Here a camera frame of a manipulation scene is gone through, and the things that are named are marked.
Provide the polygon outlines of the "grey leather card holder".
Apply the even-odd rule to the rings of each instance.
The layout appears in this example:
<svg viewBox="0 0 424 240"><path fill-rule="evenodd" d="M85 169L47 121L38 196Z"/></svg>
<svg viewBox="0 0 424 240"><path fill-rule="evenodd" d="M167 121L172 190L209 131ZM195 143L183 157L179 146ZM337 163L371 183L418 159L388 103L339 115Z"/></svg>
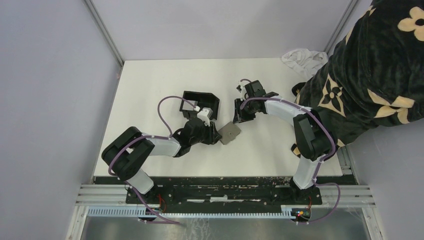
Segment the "grey leather card holder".
<svg viewBox="0 0 424 240"><path fill-rule="evenodd" d="M227 145L235 140L241 132L241 129L235 123L230 121L218 130L218 133L221 135L221 139L219 141L223 145Z"/></svg>

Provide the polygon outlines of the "black plastic card box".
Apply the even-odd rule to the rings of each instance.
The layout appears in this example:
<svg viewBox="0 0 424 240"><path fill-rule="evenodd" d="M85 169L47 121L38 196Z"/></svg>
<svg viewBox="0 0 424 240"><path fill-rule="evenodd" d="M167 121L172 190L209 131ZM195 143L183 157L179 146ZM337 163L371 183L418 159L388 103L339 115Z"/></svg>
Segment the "black plastic card box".
<svg viewBox="0 0 424 240"><path fill-rule="evenodd" d="M213 93L185 90L182 98L200 107L200 109L210 108L212 110L210 119L213 121L218 119L220 99ZM183 114L183 117L188 120L197 116L197 112L194 108L184 100L180 103L179 111Z"/></svg>

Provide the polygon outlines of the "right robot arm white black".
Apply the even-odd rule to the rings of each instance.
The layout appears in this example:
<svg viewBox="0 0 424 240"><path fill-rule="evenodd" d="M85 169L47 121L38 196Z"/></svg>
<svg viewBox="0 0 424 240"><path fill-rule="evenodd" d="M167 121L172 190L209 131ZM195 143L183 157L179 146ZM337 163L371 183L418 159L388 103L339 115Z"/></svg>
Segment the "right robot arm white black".
<svg viewBox="0 0 424 240"><path fill-rule="evenodd" d="M242 79L236 89L240 97L234 101L233 123L252 121L257 113L263 113L293 127L300 160L292 177L295 187L289 189L288 196L293 203L302 204L309 198L308 189L316 184L321 164L337 151L337 137L326 111L290 102L276 92L266 92L258 80Z"/></svg>

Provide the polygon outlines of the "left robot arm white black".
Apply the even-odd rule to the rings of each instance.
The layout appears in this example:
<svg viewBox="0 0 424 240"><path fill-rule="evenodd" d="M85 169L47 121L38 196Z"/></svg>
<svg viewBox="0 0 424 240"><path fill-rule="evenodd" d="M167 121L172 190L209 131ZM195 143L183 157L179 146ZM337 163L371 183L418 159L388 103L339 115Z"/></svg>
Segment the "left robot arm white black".
<svg viewBox="0 0 424 240"><path fill-rule="evenodd" d="M215 123L208 125L199 118L188 120L184 127L170 137L150 135L131 126L110 143L101 153L109 174L116 176L138 191L138 197L149 204L158 195L154 181L142 170L150 156L179 158L196 144L214 145L222 139Z"/></svg>

